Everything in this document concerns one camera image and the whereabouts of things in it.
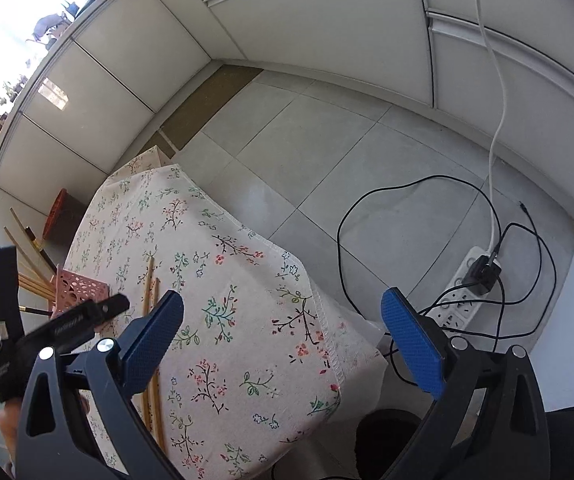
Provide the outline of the person's left hand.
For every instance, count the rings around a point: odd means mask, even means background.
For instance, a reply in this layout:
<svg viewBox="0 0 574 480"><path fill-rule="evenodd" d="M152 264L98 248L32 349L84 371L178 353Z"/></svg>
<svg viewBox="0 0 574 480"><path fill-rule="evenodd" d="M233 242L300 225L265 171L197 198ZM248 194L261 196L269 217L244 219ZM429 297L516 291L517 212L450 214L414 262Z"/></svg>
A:
<svg viewBox="0 0 574 480"><path fill-rule="evenodd" d="M10 460L12 462L16 459L21 404L21 399L12 399L7 401L0 408L0 434L4 439Z"/></svg>

